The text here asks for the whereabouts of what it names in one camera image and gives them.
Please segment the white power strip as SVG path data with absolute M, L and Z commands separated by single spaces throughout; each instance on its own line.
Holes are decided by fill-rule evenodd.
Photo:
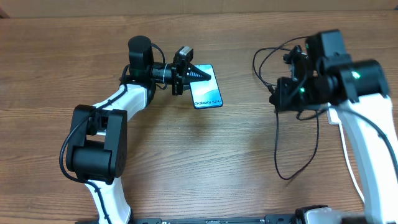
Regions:
M 339 125 L 341 123 L 338 113 L 336 112 L 335 109 L 333 108 L 328 108 L 326 112 L 327 118 L 328 118 L 328 123 L 331 125 Z

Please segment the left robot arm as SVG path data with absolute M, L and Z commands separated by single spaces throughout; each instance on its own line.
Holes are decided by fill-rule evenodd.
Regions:
M 190 84 L 209 81 L 211 75 L 194 66 L 193 49 L 183 46 L 172 63 L 155 62 L 150 38 L 137 35 L 128 44 L 129 63 L 116 93 L 93 106 L 73 110 L 71 128 L 59 155 L 62 174 L 86 185 L 99 214 L 97 223 L 133 223 L 121 176 L 127 160 L 127 123 L 152 101 L 157 88 L 182 95 Z

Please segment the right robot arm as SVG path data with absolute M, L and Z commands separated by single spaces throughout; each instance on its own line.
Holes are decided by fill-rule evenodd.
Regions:
M 291 77 L 271 94 L 276 112 L 334 109 L 344 127 L 363 187 L 364 212 L 326 205 L 295 211 L 294 223 L 396 223 L 397 134 L 384 71 L 373 59 L 354 61 L 339 30 L 305 38 L 283 56 Z

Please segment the blue screen Galaxy smartphone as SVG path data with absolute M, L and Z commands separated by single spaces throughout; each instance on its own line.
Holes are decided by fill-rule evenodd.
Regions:
M 201 71 L 211 75 L 211 79 L 190 84 L 193 107 L 197 110 L 222 107 L 223 99 L 221 97 L 213 66 L 211 64 L 195 66 Z

